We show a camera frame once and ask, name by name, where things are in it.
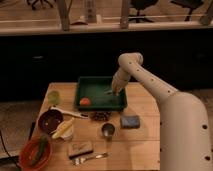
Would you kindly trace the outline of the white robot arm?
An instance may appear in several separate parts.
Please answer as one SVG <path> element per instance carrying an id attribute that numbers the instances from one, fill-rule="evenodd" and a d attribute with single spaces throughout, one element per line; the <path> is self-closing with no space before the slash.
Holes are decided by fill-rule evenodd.
<path id="1" fill-rule="evenodd" d="M 142 63 L 141 53 L 121 54 L 111 92 L 118 94 L 134 77 L 156 100 L 160 112 L 160 171 L 213 171 L 205 105 L 195 95 L 153 75 Z"/>

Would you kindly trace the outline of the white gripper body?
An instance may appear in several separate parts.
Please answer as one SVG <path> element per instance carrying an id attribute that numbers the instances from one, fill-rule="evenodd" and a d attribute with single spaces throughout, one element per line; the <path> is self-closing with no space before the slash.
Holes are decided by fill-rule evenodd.
<path id="1" fill-rule="evenodd" d="M 119 69 L 112 79 L 111 87 L 113 92 L 120 92 L 128 84 L 129 80 L 130 74 L 123 69 Z"/>

